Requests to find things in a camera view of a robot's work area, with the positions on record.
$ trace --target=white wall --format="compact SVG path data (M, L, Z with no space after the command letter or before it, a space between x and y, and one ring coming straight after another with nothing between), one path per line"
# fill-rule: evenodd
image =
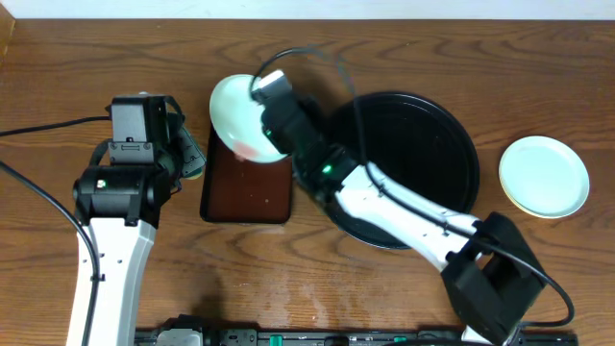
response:
M15 18L615 19L615 0L0 0Z

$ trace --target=cable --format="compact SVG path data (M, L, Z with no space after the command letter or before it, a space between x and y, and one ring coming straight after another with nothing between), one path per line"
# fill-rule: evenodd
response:
M98 143L98 145L96 145L96 148L94 148L92 155L89 157L90 166L98 165L100 163L100 160L102 160L105 154L107 153L107 148L109 147L109 143L111 142L112 142L112 139L107 138L103 140L102 142Z
M24 128L24 129L8 130L8 131L0 132L0 137L19 135L19 134L28 134L28 133L44 131L44 130L59 129L62 127L83 124L83 123L90 122L90 121L99 121L99 120L111 120L111 117L110 116L91 116L91 117L86 117L82 119L65 121L65 122L57 123L57 124L49 124L49 125L34 126L30 128Z
M58 200L53 198L49 193L45 190L34 184L28 178L19 174L19 172L12 169L10 166L5 164L3 161L0 161L0 168L7 172L9 175L17 179L20 183L27 186L32 191L36 192L40 197L44 198L47 202L51 203L52 206L56 207L58 211L64 215L64 217L70 222L70 224L75 228L77 233L81 236L86 244L87 251L89 252L89 258L92 263L92 289L89 293L89 304L87 305L87 315L86 315L86 326L84 329L84 337L82 340L82 345L87 346L89 343L89 334L92 328L92 319L94 317L94 306L96 305L96 296L98 295L98 282L100 280L100 263L98 261L98 256L96 255L96 250L94 249L94 245L92 244L91 239L86 234L86 231L79 225L79 222L70 213Z
M267 60L266 62L264 62L260 68L257 71L257 74L255 74L252 78L252 81L250 82L250 88L248 90L248 92L250 92L250 95L252 98L254 98L254 94L253 94L253 90L254 90L254 83L257 79L257 77L259 77L262 72L274 61L276 61L279 58L291 55L291 54L313 54L317 57L320 57L321 59L323 59L324 61L331 61L332 59L329 58L329 56L327 54L325 54L322 51L319 51L316 48L313 47L294 47L294 48L289 48L289 49L285 49L281 52L276 53L272 58L270 58L269 60ZM367 149L366 149L366 139L365 139L365 127L364 127L364 119L361 116L361 109L358 103L358 94L357 91L355 89L355 84L353 83L353 80L351 78L351 76L348 74L348 72L346 71L346 69L344 68L344 66L342 65L343 60L341 60L340 57L337 57L336 59L333 60L333 63L335 65L335 67L337 68L337 72L339 74L339 76L341 77L344 85L346 86L346 88L350 91L350 93L353 96L353 108L355 109L355 122L357 125L357 137L358 137L358 154L359 154L359 161L360 163L365 167L365 172L367 173L367 176L369 178L369 180L372 182L372 184L378 189L379 193L383 196L386 196L387 198L389 198L391 201L393 201L395 204L399 205L400 207L404 208L405 210L408 210L410 212L416 213L419 216L429 220L430 222L434 223L435 225L438 225L439 227L442 227L445 231L451 232L455 235L460 235L463 237L466 237L469 239L469 241L473 241L475 244L482 246L483 248L490 250L494 253L499 254L502 257L505 257L509 260L515 261L517 263L519 263L520 265L524 266L525 268L527 268L527 270L529 270L532 274L534 274L535 276L537 276L540 280L542 280L544 283L550 285L562 298L562 300L564 301L564 303L566 304L566 308L568 310L568 314L565 318L559 320L559 321L553 321L553 322L522 322L521 326L522 327L540 327L540 328L550 328L550 327L562 327L567 325L568 323L570 323L574 318L575 318L575 306L572 302L572 299L570 298L570 296L568 295L568 293L566 292L566 290L564 290L554 279L552 279L550 276L548 276L547 274L543 273L542 271L540 271L539 269L537 269L536 267L532 266L531 264L527 263L526 261L518 258L517 256L507 252L507 250L502 249L499 246L490 244L486 241L477 239L476 237L474 237L471 234L466 233L463 230L460 230L456 227L454 227L453 225L449 225L446 222L442 222L441 220L435 219L434 217L431 217L428 214L425 214L424 212L422 212L421 210L418 210L416 208L414 208L413 206L405 203L404 201L402 201L401 199L399 199L397 196L391 194L382 183L380 183L375 177L374 174L371 171L371 168L368 164L368 160L367 160ZM404 342L400 342L400 343L396 343L394 345L396 346L404 346Z

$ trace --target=black round tray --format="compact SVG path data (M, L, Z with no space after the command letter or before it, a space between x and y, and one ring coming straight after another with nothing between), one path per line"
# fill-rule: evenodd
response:
M472 139L450 113L428 99L403 92L368 94L358 102L369 161L443 207L470 211L479 191L479 160ZM331 141L357 152L352 102L335 111L326 126ZM325 212L340 229L368 244L408 248L379 228L345 214L336 204Z

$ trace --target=white bowl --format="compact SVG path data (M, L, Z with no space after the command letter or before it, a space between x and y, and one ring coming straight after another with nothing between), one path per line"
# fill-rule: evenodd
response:
M279 161L286 154L280 154L262 132L264 106L250 97L251 80L251 75L239 74L215 86L209 99L211 124L222 142L241 158L259 163Z

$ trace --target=black connector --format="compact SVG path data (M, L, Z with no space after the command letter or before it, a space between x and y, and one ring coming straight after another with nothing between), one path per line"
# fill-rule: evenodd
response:
M512 221L492 212L477 226L474 237L495 242L494 245L544 273ZM480 269L475 259L485 252L477 243L468 241L461 251L449 256L441 276L461 321L493 344L501 345L514 334L545 283L518 262L495 252Z
M324 206L357 167L346 148L328 143L314 126L321 115L313 99L289 91L264 101L263 132L281 153L292 154L299 184Z
M155 166L90 166L73 186L75 216L122 217L126 226L143 220L157 228L160 207L171 197L169 175Z

